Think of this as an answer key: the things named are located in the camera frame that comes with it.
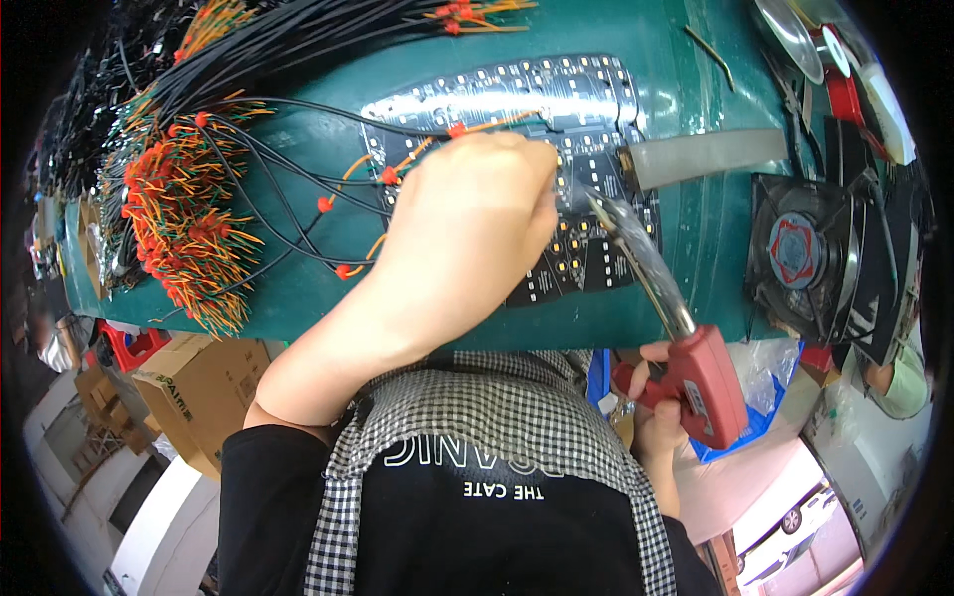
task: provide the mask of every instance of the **checkered shirt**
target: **checkered shirt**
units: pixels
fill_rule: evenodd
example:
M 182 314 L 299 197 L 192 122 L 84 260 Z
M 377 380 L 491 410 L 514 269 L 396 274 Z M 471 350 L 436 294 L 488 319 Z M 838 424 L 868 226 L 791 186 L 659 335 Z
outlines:
M 396 442 L 448 435 L 503 460 L 594 480 L 630 499 L 646 596 L 675 596 L 666 529 L 642 468 L 585 399 L 591 353 L 441 352 L 371 381 L 338 437 L 304 593 L 351 594 L 363 474 Z

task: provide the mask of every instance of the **green table surface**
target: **green table surface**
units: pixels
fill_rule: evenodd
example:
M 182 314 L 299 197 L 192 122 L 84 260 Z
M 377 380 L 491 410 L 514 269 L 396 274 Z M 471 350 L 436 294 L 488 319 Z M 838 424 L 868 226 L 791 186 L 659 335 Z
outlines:
M 378 51 L 303 86 L 272 94 L 330 104 L 357 112 L 369 102 L 426 78 L 453 74 L 486 63 L 574 52 L 619 56 L 633 74 L 649 139 L 750 128 L 784 128 L 778 93 L 759 54 L 762 41 L 743 0 L 541 0 L 523 11 L 530 30 L 521 33 L 443 36 Z M 736 92 L 723 70 L 683 31 L 690 25 L 732 69 Z M 309 80 L 307 72 L 300 81 Z M 815 112 L 827 111 L 816 88 Z M 297 108 L 262 118 L 253 133 L 307 169 L 342 172 L 363 153 L 359 128 L 350 121 Z M 727 341 L 744 339 L 754 312 L 742 279 L 751 230 L 752 171 L 784 174 L 787 162 L 766 163 L 683 182 L 659 191 L 663 257 L 673 271 L 696 320 L 715 323 Z M 280 184 L 306 223 L 315 213 L 318 189 L 276 170 Z M 295 237 L 264 176 L 248 179 L 249 195 L 286 237 Z M 245 211 L 240 199 L 235 208 Z M 311 234 L 326 255 L 361 258 L 381 233 L 374 215 L 344 201 L 336 203 Z M 179 313 L 150 322 L 173 309 L 159 283 L 149 278 L 128 292 L 98 301 L 75 238 L 77 208 L 67 210 L 67 292 L 73 309 L 85 315 L 144 326 L 201 331 Z M 260 226 L 264 258 L 283 245 Z M 251 317 L 242 334 L 295 339 L 327 313 L 357 281 L 347 282 L 307 257 L 293 254 L 255 284 Z M 625 347 L 660 339 L 661 323 L 641 286 L 597 294 L 575 293 L 540 306 L 498 309 L 453 345 L 462 349 L 562 349 Z M 754 339 L 773 336 L 759 313 Z

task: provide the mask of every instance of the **red soldering gun handle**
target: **red soldering gun handle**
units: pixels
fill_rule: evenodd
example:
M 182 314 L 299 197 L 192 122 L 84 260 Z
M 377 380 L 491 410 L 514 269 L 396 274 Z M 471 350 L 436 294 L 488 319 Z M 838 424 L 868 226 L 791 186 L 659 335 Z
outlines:
M 612 371 L 613 382 L 627 394 L 633 370 L 621 363 Z M 665 399 L 679 400 L 682 427 L 713 449 L 728 449 L 748 425 L 736 369 L 714 325 L 699 325 L 691 337 L 670 345 L 666 373 L 658 382 L 648 380 L 637 401 L 653 409 Z

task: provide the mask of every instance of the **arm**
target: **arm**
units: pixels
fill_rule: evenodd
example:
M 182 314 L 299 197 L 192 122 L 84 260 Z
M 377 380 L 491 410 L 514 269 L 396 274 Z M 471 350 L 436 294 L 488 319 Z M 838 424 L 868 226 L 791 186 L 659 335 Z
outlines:
M 864 380 L 872 389 L 871 399 L 896 420 L 917 415 L 927 404 L 929 388 L 923 361 L 910 345 L 902 345 L 894 362 L 885 366 L 868 364 Z
M 78 370 L 81 364 L 79 359 L 79 350 L 76 348 L 76 343 L 73 340 L 73 334 L 70 333 L 69 318 L 70 315 L 67 315 L 56 322 L 56 334 L 60 337 L 63 345 L 66 346 L 67 354 L 70 355 L 70 368 L 73 370 Z
M 488 317 L 553 233 L 555 168 L 550 145 L 513 133 L 429 155 L 404 180 L 371 273 L 269 366 L 245 426 L 331 424 L 370 379 Z
M 650 377 L 649 362 L 664 362 L 669 359 L 669 343 L 658 341 L 639 348 L 642 361 L 633 370 L 630 392 L 627 396 L 637 400 Z M 640 404 L 633 415 L 633 457 L 643 466 L 653 485 L 659 512 L 671 518 L 679 518 L 679 493 L 673 474 L 674 452 L 687 438 L 681 425 L 682 412 L 676 400 L 661 401 L 654 410 Z

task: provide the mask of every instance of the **circuit board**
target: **circuit board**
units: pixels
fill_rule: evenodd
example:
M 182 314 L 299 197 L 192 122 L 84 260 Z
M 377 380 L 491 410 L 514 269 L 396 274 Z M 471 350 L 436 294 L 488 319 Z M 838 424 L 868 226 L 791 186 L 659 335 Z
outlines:
M 539 115 L 508 120 L 528 111 Z M 547 249 L 506 306 L 550 302 L 572 292 L 602 292 L 634 282 L 629 263 L 600 227 L 580 185 L 632 204 L 656 247 L 662 248 L 656 194 L 626 188 L 616 156 L 617 148 L 643 139 L 645 113 L 633 77 L 615 56 L 571 54 L 485 65 L 421 81 L 365 106 L 362 115 L 420 130 L 501 122 L 501 130 L 557 149 L 553 190 L 560 220 Z M 423 142 L 420 137 L 368 126 L 363 126 L 363 142 L 374 177 L 409 156 L 415 163 L 437 145 L 432 143 L 415 156 Z M 382 205 L 393 208 L 401 187 L 382 188 Z

